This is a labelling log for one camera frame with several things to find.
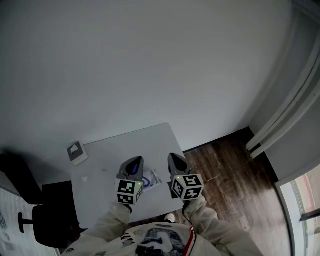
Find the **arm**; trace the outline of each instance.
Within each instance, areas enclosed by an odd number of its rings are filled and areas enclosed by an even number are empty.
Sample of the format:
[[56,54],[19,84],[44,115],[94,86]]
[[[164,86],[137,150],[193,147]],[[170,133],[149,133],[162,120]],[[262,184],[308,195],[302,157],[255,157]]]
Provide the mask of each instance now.
[[206,207],[202,196],[192,200],[184,214],[191,220],[197,234],[204,237],[220,251],[226,247],[234,255],[262,256],[250,235],[235,225],[218,219],[215,210]]
[[93,227],[83,232],[79,240],[71,244],[62,256],[88,256],[96,248],[121,237],[130,221],[130,214],[128,207],[113,203],[110,211],[99,218]]

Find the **dark wood floor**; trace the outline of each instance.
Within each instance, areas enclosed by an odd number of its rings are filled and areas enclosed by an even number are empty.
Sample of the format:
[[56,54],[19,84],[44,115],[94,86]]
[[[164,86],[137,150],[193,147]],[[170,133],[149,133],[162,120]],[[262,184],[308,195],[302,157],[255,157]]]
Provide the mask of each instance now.
[[[218,218],[250,233],[264,256],[291,255],[288,226],[273,183],[274,170],[265,154],[252,160],[245,150],[249,128],[185,152],[205,182],[203,195]],[[174,213],[188,224],[181,211]],[[163,216],[132,226],[163,220]]]

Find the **white table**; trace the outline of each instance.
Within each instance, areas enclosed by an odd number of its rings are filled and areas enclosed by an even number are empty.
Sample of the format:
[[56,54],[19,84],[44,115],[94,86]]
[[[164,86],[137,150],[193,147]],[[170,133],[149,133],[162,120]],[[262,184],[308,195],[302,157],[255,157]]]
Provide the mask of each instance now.
[[168,182],[168,155],[183,152],[168,123],[133,131],[84,145],[89,158],[72,167],[75,209],[81,228],[92,227],[116,200],[115,178],[126,160],[142,156],[144,170],[156,169],[162,184],[146,191],[132,207],[131,222],[181,209],[180,199],[172,199]]

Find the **foot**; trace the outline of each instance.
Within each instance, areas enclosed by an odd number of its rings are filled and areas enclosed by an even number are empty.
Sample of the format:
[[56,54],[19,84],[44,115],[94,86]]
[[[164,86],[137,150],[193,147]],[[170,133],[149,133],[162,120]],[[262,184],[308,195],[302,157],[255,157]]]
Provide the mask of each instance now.
[[171,223],[175,223],[176,218],[172,213],[169,213],[167,216],[164,217],[164,221],[170,221]]

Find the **white sweatshirt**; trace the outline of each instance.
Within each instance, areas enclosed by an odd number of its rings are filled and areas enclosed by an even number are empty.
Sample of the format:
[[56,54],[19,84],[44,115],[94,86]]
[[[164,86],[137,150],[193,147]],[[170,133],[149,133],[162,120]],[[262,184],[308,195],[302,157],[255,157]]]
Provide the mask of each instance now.
[[185,209],[192,228],[155,222],[125,231],[130,211],[115,203],[62,256],[262,256],[247,232],[219,220],[206,204],[202,196]]

